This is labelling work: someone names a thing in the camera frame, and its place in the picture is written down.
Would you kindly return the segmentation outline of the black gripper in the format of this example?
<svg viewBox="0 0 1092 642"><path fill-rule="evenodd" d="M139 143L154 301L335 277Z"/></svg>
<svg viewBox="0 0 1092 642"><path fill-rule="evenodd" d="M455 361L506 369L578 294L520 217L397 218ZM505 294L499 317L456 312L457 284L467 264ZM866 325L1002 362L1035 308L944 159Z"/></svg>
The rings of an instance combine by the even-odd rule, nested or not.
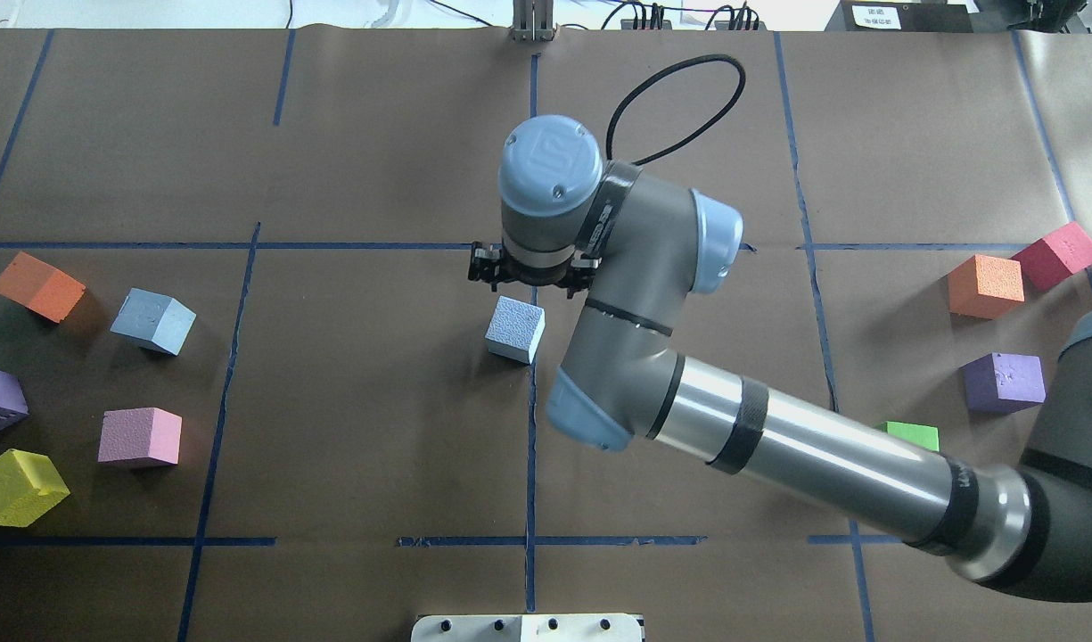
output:
<svg viewBox="0 0 1092 642"><path fill-rule="evenodd" d="M586 292L597 274L598 259L582 252L565 253L562 259L546 259L545 268L531 268L520 261L502 245L471 245L468 281L485 282L497 293L501 284L520 282L530 287L558 287L566 292L567 300L573 300L580 292Z"/></svg>

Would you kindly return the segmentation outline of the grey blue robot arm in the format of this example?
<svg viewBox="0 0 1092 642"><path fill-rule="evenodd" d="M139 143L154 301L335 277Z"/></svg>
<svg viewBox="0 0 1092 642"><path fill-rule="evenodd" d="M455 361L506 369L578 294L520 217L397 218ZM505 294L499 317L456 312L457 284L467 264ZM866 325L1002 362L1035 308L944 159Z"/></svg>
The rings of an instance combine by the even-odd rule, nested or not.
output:
<svg viewBox="0 0 1092 642"><path fill-rule="evenodd" d="M1092 310L1018 463L977 466L673 346L687 297L716 292L735 264L737 209L606 160L557 114L506 136L497 190L502 245L473 245L468 277L587 294L546 403L559 432L613 452L667 444L838 509L982 588L1092 602Z"/></svg>

